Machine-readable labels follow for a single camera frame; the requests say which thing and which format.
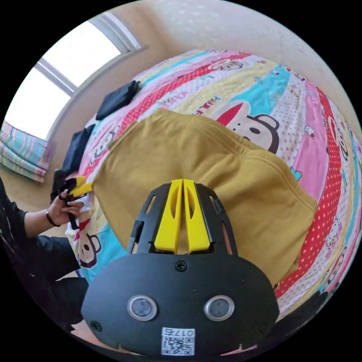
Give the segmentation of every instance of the hand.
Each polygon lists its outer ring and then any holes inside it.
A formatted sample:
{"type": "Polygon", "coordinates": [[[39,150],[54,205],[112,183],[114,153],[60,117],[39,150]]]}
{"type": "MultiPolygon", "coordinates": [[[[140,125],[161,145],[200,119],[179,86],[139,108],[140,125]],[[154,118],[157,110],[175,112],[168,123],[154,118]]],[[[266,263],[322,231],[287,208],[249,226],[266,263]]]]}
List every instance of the hand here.
{"type": "MultiPolygon", "coordinates": [[[[65,190],[61,197],[65,198],[67,196],[67,190],[65,190]]],[[[84,203],[81,201],[71,201],[68,203],[69,207],[66,206],[65,201],[61,200],[58,196],[53,201],[51,206],[48,209],[49,216],[53,222],[57,225],[64,225],[69,222],[69,215],[71,213],[76,219],[79,218],[80,210],[84,206],[84,203]]]]}

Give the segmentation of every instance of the bedsheet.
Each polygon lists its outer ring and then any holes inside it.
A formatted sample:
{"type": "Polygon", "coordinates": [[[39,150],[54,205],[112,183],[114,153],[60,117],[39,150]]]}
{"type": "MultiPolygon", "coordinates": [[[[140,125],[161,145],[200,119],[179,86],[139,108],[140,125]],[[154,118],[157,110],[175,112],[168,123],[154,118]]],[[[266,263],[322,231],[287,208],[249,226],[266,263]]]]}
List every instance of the bedsheet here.
{"type": "MultiPolygon", "coordinates": [[[[318,290],[331,294],[359,244],[362,150],[323,90],[284,65],[237,51],[190,51],[155,65],[135,80],[140,91],[128,106],[101,122],[95,117],[89,121],[88,125],[96,125],[79,174],[92,181],[107,156],[107,145],[129,124],[141,122],[160,107],[214,119],[284,160],[318,202],[298,270],[275,286],[279,318],[318,290]]],[[[67,236],[91,282],[126,251],[96,197],[89,194],[83,201],[80,229],[68,227],[67,236]]]]}

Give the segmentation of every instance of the mustard yellow towel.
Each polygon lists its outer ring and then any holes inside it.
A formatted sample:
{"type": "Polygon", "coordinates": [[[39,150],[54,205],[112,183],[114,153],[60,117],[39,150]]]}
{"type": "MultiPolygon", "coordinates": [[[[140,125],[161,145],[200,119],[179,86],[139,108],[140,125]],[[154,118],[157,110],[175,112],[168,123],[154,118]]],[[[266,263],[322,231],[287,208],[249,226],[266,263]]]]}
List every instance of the mustard yellow towel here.
{"type": "MultiPolygon", "coordinates": [[[[104,215],[124,247],[149,192],[179,178],[214,189],[230,218],[239,256],[257,265],[272,284],[295,270],[316,202],[288,166],[209,118],[165,109],[132,124],[110,146],[94,180],[104,215]]],[[[180,240],[179,253],[185,245],[180,240]]]]}

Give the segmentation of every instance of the qr code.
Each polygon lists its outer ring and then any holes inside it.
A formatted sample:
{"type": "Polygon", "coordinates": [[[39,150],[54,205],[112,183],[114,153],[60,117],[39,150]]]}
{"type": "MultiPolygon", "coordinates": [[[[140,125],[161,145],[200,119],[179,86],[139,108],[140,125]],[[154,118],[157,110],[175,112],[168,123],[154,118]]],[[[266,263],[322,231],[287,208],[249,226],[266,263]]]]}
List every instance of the qr code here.
{"type": "Polygon", "coordinates": [[[193,356],[195,354],[195,330],[163,328],[162,354],[166,356],[193,356]]]}

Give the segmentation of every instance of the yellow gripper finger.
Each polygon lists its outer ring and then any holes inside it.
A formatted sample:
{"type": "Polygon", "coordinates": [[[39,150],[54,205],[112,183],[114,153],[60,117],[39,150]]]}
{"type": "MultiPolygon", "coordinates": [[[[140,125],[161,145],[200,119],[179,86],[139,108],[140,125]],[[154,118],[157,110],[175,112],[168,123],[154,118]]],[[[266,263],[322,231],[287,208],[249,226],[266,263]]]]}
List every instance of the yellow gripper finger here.
{"type": "Polygon", "coordinates": [[[177,253],[181,224],[182,179],[171,181],[165,210],[155,239],[159,251],[177,253]]]}
{"type": "Polygon", "coordinates": [[[73,197],[77,198],[79,196],[85,195],[86,193],[93,191],[91,182],[87,184],[84,183],[86,180],[84,176],[77,176],[76,180],[77,180],[77,186],[69,193],[73,197]]]}
{"type": "Polygon", "coordinates": [[[208,250],[210,239],[197,196],[195,183],[184,180],[184,200],[189,253],[208,250]]]}

